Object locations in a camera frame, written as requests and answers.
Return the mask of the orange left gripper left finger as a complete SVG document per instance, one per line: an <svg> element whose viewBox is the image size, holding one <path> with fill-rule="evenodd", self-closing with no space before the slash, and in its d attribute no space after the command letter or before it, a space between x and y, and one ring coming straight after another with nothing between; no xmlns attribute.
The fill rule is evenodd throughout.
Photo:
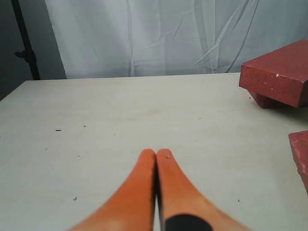
<svg viewBox="0 0 308 231"><path fill-rule="evenodd" d="M152 231L155 206L156 155L142 150L119 189L72 231Z"/></svg>

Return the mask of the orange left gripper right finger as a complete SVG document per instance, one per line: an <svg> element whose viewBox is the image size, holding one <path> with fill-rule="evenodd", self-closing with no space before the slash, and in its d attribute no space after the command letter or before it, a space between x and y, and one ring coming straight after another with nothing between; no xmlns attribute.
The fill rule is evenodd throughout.
<svg viewBox="0 0 308 231"><path fill-rule="evenodd" d="M206 199L182 172L169 149L156 153L162 231L249 231Z"/></svg>

